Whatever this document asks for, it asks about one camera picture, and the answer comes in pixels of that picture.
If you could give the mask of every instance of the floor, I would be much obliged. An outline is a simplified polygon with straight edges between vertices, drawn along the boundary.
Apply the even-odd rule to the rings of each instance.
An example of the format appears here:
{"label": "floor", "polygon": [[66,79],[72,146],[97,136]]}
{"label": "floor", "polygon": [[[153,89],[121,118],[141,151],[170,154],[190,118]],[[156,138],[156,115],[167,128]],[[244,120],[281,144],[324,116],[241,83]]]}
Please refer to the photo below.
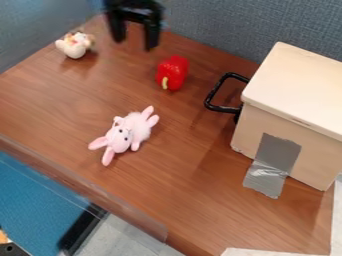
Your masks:
{"label": "floor", "polygon": [[120,218],[109,215],[75,256],[182,256]]}

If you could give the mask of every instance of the stuffed bunny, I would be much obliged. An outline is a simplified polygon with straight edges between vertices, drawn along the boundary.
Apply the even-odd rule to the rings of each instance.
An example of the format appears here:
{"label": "stuffed bunny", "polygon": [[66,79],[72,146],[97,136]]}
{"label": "stuffed bunny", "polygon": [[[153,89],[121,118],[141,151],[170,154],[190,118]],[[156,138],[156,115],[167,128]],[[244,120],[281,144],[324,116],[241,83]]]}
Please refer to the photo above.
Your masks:
{"label": "stuffed bunny", "polygon": [[141,142],[147,140],[151,134],[151,128],[159,121],[159,116],[150,117],[154,109],[152,106],[146,108],[143,112],[132,112],[122,118],[114,117],[112,128],[105,136],[97,138],[88,146],[90,150],[96,150],[106,147],[102,157],[102,164],[108,166],[115,153],[123,153],[130,146],[133,151],[137,151]]}
{"label": "stuffed bunny", "polygon": [[133,141],[131,145],[132,151],[137,151],[141,142],[147,140],[151,134],[151,128],[159,121],[158,115],[150,115],[153,113],[152,106],[147,107],[143,112],[132,112],[128,116],[122,118],[114,117],[114,123],[123,125],[126,129],[132,130]]}
{"label": "stuffed bunny", "polygon": [[88,146],[88,149],[96,150],[106,147],[106,151],[102,157],[102,164],[104,166],[108,166],[115,153],[125,152],[132,144],[132,140],[132,130],[124,128],[122,125],[116,126],[114,123],[106,135],[91,142]]}
{"label": "stuffed bunny", "polygon": [[82,32],[66,34],[63,40],[55,42],[58,50],[72,59],[81,58],[94,44],[94,37]]}

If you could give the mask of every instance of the table surface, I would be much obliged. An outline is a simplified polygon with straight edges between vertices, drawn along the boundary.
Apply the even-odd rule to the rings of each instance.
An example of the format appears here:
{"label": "table surface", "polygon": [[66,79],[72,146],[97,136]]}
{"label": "table surface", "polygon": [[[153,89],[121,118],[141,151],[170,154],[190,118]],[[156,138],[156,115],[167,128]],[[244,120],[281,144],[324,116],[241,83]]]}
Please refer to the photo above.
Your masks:
{"label": "table surface", "polygon": [[242,93],[265,111],[342,141],[342,62],[277,43]]}
{"label": "table surface", "polygon": [[[122,198],[164,223],[167,242],[187,255],[227,247],[328,253],[333,188],[322,193],[289,178],[278,200],[244,188],[251,160],[229,146],[233,117],[203,106],[224,72],[251,77],[257,64],[170,32],[146,53],[134,25],[117,45],[102,16],[85,29],[96,36],[98,54],[71,60],[49,45],[0,76],[0,132],[25,149],[2,148],[109,210],[109,195]],[[190,61],[175,93],[154,82],[157,63],[172,54]],[[238,106],[243,86],[230,81],[215,102]],[[89,151],[88,143],[113,116],[148,105],[161,117],[151,138],[103,167],[103,151]]]}

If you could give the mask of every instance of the pink bunny ear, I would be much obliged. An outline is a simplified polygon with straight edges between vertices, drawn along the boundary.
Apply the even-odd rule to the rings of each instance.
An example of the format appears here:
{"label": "pink bunny ear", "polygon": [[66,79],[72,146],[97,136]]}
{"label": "pink bunny ear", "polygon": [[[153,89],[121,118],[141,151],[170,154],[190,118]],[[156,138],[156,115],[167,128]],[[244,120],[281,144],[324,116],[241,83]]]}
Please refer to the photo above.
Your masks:
{"label": "pink bunny ear", "polygon": [[102,147],[105,147],[108,145],[108,140],[106,137],[100,137],[91,142],[88,146],[88,149],[90,150],[96,150]]}
{"label": "pink bunny ear", "polygon": [[158,123],[158,121],[159,121],[159,116],[158,115],[154,115],[154,116],[151,116],[147,120],[147,123],[152,128],[153,126],[155,126]]}
{"label": "pink bunny ear", "polygon": [[106,151],[102,157],[102,164],[104,166],[108,166],[110,164],[110,162],[112,161],[114,155],[115,155],[114,150],[110,147],[107,147]]}
{"label": "pink bunny ear", "polygon": [[154,108],[152,106],[149,106],[145,108],[143,112],[141,112],[141,115],[147,119],[153,113],[153,111],[154,111]]}

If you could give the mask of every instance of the toy pepper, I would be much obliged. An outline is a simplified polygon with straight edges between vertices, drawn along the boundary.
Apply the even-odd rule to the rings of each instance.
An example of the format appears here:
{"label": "toy pepper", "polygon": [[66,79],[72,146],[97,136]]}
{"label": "toy pepper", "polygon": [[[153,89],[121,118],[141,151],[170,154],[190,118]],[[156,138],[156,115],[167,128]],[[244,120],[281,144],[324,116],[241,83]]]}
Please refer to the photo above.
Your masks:
{"label": "toy pepper", "polygon": [[164,90],[179,90],[188,74],[189,61],[174,55],[158,65],[156,80]]}

